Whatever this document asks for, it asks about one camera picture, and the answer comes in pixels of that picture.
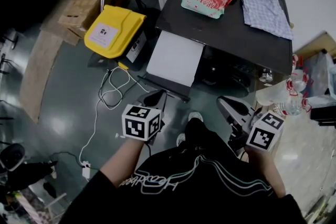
white sneaker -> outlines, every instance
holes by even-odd
[[[53,179],[56,179],[56,178],[57,178],[56,169],[55,169],[54,166],[52,166],[51,169],[52,169],[52,171],[53,171],[53,172],[51,173],[51,177],[52,177]]]
[[[188,121],[190,121],[192,118],[197,118],[199,119],[201,122],[203,122],[203,117],[202,115],[197,112],[197,111],[193,111],[189,113],[189,117],[188,117]]]
[[[176,139],[176,146],[179,146],[183,141],[185,141],[185,134],[179,134]]]

person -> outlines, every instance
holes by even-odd
[[[249,162],[239,160],[198,112],[189,115],[178,147],[150,156],[135,169],[143,145],[125,141],[60,224],[140,219],[306,223],[294,198],[286,195],[272,157],[246,147]]]
[[[22,163],[15,170],[8,171],[8,179],[5,184],[7,191],[20,191],[28,186],[45,178],[47,175],[56,174],[55,166],[57,161],[49,163]],[[53,188],[50,184],[45,184],[44,188]],[[48,193],[55,193],[55,190],[49,190]]]

water bottle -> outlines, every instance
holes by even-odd
[[[276,103],[274,107],[275,113],[284,116],[299,115],[302,110],[309,112],[311,110],[311,106],[301,93],[299,93],[297,96],[291,96],[287,102]]]
[[[292,72],[296,69],[297,62],[299,61],[299,57],[296,54],[293,54],[292,57]]]
[[[257,102],[264,106],[269,106],[274,103],[287,102],[292,95],[298,94],[294,89],[294,84],[291,78],[272,87],[256,91]]]
[[[293,87],[297,92],[302,92],[309,81],[309,75],[301,69],[296,69],[292,72],[291,80],[293,81]]]

shoe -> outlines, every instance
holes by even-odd
[[[183,141],[185,141],[185,134],[179,134],[176,139],[176,146],[179,146]]]
[[[202,115],[197,111],[193,111],[189,113],[188,121],[190,121],[193,118],[199,119],[201,122],[203,122]]]
[[[57,161],[55,161],[55,162],[48,161],[48,164],[50,165],[50,168],[51,168],[51,170],[53,171],[53,172],[51,173],[51,177],[52,177],[53,179],[56,179],[56,178],[57,178],[57,173],[56,173],[55,165],[57,164]]]

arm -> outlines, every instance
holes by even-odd
[[[286,195],[285,185],[274,164],[271,154],[262,152],[252,147],[246,146],[245,151],[248,154],[249,163],[257,168],[270,183],[274,192],[279,198]]]
[[[101,172],[116,188],[134,172],[143,145],[141,140],[127,139],[102,167]]]

